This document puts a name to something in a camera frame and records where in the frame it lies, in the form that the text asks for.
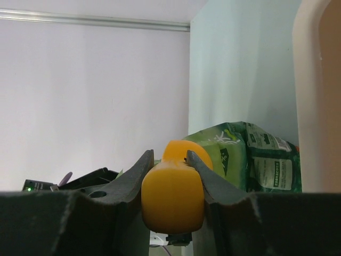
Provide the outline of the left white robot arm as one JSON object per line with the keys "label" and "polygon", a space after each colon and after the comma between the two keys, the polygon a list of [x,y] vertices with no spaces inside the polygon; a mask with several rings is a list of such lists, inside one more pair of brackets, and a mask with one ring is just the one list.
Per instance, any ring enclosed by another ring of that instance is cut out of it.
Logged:
{"label": "left white robot arm", "polygon": [[92,171],[80,178],[77,178],[73,181],[69,181],[72,176],[72,173],[69,172],[60,182],[59,185],[45,182],[45,181],[37,181],[26,179],[24,181],[22,191],[32,192],[35,190],[48,190],[52,191],[51,187],[57,190],[80,190],[81,192],[85,192],[86,188],[93,186],[105,185],[118,177],[119,173],[109,170],[106,167],[97,169]]}

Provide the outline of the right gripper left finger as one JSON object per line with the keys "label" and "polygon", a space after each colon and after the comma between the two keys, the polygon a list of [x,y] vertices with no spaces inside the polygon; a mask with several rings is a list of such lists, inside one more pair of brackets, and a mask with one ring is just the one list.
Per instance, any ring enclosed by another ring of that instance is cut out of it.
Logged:
{"label": "right gripper left finger", "polygon": [[1,193],[1,255],[148,255],[142,180],[147,150],[119,178],[89,195],[75,190]]}

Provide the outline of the orange plastic scoop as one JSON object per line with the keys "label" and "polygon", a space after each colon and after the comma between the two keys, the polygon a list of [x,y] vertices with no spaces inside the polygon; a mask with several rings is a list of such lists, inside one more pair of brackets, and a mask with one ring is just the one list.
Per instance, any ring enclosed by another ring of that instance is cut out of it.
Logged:
{"label": "orange plastic scoop", "polygon": [[204,189],[198,171],[189,165],[187,153],[196,153],[211,170],[206,150],[189,140],[170,141],[157,163],[143,178],[141,211],[144,224],[155,233],[191,233],[205,218]]}

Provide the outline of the green litter bag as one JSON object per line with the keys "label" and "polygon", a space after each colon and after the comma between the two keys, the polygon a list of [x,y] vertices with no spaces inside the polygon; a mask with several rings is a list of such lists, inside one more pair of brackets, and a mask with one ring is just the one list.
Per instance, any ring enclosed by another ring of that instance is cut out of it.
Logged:
{"label": "green litter bag", "polygon": [[161,160],[184,160],[187,150],[241,190],[302,192],[299,148],[253,123],[225,122],[171,141]]}

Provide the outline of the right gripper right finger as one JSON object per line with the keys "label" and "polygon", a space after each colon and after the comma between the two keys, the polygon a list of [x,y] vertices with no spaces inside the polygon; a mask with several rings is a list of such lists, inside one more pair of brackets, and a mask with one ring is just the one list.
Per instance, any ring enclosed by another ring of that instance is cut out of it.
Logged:
{"label": "right gripper right finger", "polygon": [[205,219],[194,255],[340,255],[339,193],[248,193],[210,170],[193,151]]}

